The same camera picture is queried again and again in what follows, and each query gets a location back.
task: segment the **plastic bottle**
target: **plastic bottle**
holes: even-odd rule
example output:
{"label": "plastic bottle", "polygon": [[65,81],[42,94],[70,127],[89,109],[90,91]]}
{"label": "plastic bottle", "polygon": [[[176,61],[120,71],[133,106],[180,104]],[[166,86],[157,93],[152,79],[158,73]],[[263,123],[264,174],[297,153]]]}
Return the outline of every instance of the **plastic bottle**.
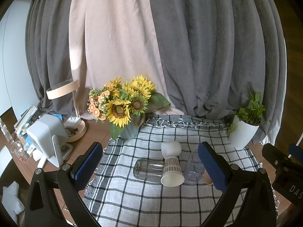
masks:
{"label": "plastic bottle", "polygon": [[1,130],[2,130],[2,132],[4,134],[4,136],[5,136],[5,138],[9,142],[9,144],[12,145],[13,142],[14,142],[14,139],[12,138],[10,132],[8,131],[5,123],[1,120],[1,118],[0,118],[0,128],[1,128]]}

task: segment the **potted plant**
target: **potted plant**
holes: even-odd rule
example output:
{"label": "potted plant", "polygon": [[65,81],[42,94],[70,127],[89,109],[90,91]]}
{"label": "potted plant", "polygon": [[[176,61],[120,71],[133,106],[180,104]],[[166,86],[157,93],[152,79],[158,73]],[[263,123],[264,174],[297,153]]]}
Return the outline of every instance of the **potted plant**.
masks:
{"label": "potted plant", "polygon": [[261,93],[253,96],[249,91],[250,102],[247,107],[241,107],[235,113],[233,123],[228,131],[229,143],[232,147],[242,149],[252,139],[261,124],[262,113],[265,107],[260,103]]}
{"label": "potted plant", "polygon": [[142,75],[122,84],[121,78],[116,77],[101,89],[90,89],[88,111],[94,115],[96,121],[110,121],[109,132],[114,140],[119,135],[123,139],[133,139],[139,133],[148,103],[161,107],[171,105],[162,94],[155,92],[155,88]]}

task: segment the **blue textured pad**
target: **blue textured pad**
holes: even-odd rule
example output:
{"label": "blue textured pad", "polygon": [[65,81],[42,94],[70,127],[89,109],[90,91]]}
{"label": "blue textured pad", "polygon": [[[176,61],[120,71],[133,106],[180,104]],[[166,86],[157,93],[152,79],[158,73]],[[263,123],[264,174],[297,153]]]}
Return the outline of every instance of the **blue textured pad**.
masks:
{"label": "blue textured pad", "polygon": [[97,143],[90,154],[86,157],[79,170],[74,176],[74,188],[76,192],[85,189],[89,179],[95,171],[101,157],[103,155],[103,148],[100,143]]}
{"label": "blue textured pad", "polygon": [[288,147],[288,152],[295,157],[300,163],[303,163],[303,150],[296,146],[295,144],[291,144]]}
{"label": "blue textured pad", "polygon": [[227,189],[226,175],[203,143],[199,144],[198,155],[205,167],[205,170],[214,183],[215,188],[224,193]]}

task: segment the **star-shaped cushion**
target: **star-shaped cushion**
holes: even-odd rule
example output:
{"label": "star-shaped cushion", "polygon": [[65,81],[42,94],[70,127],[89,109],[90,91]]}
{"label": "star-shaped cushion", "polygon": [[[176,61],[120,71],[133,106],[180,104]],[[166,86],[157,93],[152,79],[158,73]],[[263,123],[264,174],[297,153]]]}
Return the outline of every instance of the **star-shaped cushion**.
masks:
{"label": "star-shaped cushion", "polygon": [[18,224],[18,214],[24,211],[24,205],[18,199],[19,184],[14,181],[8,188],[3,187],[2,205],[7,213]]}

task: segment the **checkered tablecloth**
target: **checkered tablecloth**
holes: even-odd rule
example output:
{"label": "checkered tablecloth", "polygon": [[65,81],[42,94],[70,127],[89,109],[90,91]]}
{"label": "checkered tablecloth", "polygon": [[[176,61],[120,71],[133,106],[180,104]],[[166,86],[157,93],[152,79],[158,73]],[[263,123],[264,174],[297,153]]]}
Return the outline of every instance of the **checkered tablecloth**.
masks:
{"label": "checkered tablecloth", "polygon": [[[163,159],[161,142],[178,141],[184,170],[189,154],[207,141],[227,162],[256,171],[260,164],[248,147],[231,148],[227,127],[220,121],[189,116],[148,116],[137,138],[110,143],[103,155],[96,177],[88,187],[84,202],[103,227],[114,226],[200,226],[218,202],[222,192],[205,183],[183,183],[165,187],[159,183],[137,180],[133,167],[138,159]],[[227,225],[239,212],[246,190],[242,190]]]}

